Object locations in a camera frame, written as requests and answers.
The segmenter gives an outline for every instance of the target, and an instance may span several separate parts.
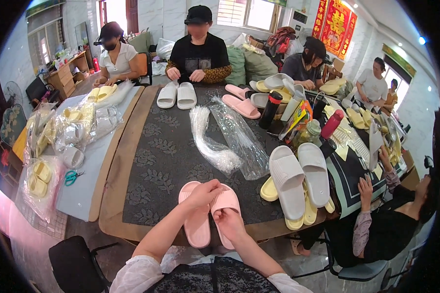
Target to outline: red banner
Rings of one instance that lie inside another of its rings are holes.
[[[320,39],[328,52],[344,59],[356,21],[357,15],[340,0],[320,0],[312,36]]]

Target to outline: person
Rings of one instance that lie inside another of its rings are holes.
[[[391,81],[391,88],[388,89],[388,95],[386,96],[386,102],[381,107],[381,111],[387,114],[388,116],[391,115],[391,111],[393,111],[394,106],[397,104],[397,80],[393,79]]]
[[[210,8],[198,5],[188,10],[184,23],[188,35],[173,46],[166,67],[169,79],[180,83],[219,83],[231,73],[227,47],[221,38],[209,33],[212,26]]]
[[[312,293],[285,274],[282,267],[247,234],[241,216],[229,208],[216,211],[212,217],[236,253],[229,252],[223,257],[209,255],[197,260],[189,255],[186,259],[192,263],[186,261],[176,266],[179,259],[167,253],[168,250],[194,249],[170,247],[184,221],[193,210],[209,204],[221,192],[217,179],[198,185],[186,200],[146,234],[132,258],[117,273],[110,293]]]
[[[323,85],[321,68],[326,58],[326,46],[317,38],[308,37],[302,53],[290,55],[282,67],[281,73],[290,76],[295,84],[301,84],[306,90],[318,90]]]
[[[416,185],[415,191],[401,185],[384,147],[379,154],[388,190],[393,199],[370,212],[373,187],[370,178],[360,178],[361,209],[341,220],[331,220],[299,232],[297,251],[304,256],[326,229],[331,252],[341,267],[390,260],[405,249],[420,224],[435,213],[440,190],[440,110],[435,113],[434,166]]]
[[[126,79],[138,80],[140,72],[137,63],[137,51],[126,43],[124,31],[117,22],[108,22],[101,28],[99,40],[104,48],[99,58],[101,77],[96,79],[93,87],[100,84],[113,85]]]
[[[373,71],[365,69],[357,79],[357,92],[351,98],[351,101],[369,111],[374,106],[383,107],[388,93],[386,81],[382,76],[385,70],[383,59],[376,57],[373,62]]]

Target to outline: pink slipper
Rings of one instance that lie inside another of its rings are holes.
[[[186,183],[179,192],[178,202],[181,203],[188,198],[194,188],[199,184],[201,183],[198,181]],[[186,237],[189,243],[197,249],[204,248],[210,243],[209,210],[209,205],[200,207],[193,211],[189,218],[184,221]]]
[[[238,98],[233,97],[232,95],[225,95],[221,99],[233,110],[237,111],[246,118],[258,119],[261,117],[261,113],[259,113],[258,109],[251,104],[251,100],[249,99],[240,101]]]
[[[236,97],[240,98],[241,100],[246,100],[246,92],[250,91],[250,89],[241,89],[235,85],[232,84],[228,84],[225,86],[225,90],[227,90],[228,92],[231,92],[232,94],[234,94]]]
[[[215,196],[215,198],[210,203],[210,212],[215,213],[219,209],[231,208],[236,210],[241,215],[240,210],[240,202],[238,202],[238,197],[236,196],[235,191],[231,189],[228,185],[222,183],[223,192],[219,195]],[[220,240],[223,246],[226,249],[235,249],[233,244],[231,244],[230,240],[228,240],[225,235],[220,232],[220,229],[217,225],[217,231],[219,232]]]

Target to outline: floor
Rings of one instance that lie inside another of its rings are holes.
[[[91,90],[94,80],[98,77],[99,73],[96,73],[80,83],[72,96],[88,93]],[[167,82],[168,79],[166,76],[153,77],[153,84],[165,84]],[[42,292],[62,292],[53,277],[47,255],[48,249],[58,241],[46,234],[32,229],[30,226],[27,227],[26,220],[24,220],[24,222],[24,227],[20,228],[20,230],[22,230],[20,233],[22,236],[15,239],[13,247],[13,255],[18,266],[29,279],[36,282]],[[117,272],[124,266],[125,262],[130,258],[135,249],[135,244],[104,234],[100,230],[97,222],[88,223],[69,217],[66,238],[74,235],[82,236],[90,249],[114,242],[120,243],[118,246],[100,251],[97,256],[102,271],[109,280],[114,279]],[[38,241],[33,241],[32,243],[26,241],[26,239],[29,240],[31,238],[38,239]],[[291,276],[322,269],[328,263],[326,246],[324,244],[315,244],[311,249],[311,256],[307,258],[301,255],[294,255],[289,240],[283,237],[270,239],[261,243],[260,246]],[[389,262],[388,266],[393,268],[393,272],[399,272],[409,249],[414,246],[415,240],[413,240],[403,252]],[[375,279],[364,283],[343,281],[336,276],[331,275],[329,272],[299,278],[296,279],[296,281],[315,293],[374,293],[380,290],[381,280],[385,271],[386,269],[384,269]]]

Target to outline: scissors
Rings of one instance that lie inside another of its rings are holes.
[[[65,186],[70,186],[75,183],[78,176],[82,176],[85,171],[81,173],[76,173],[74,170],[70,170],[65,174]]]

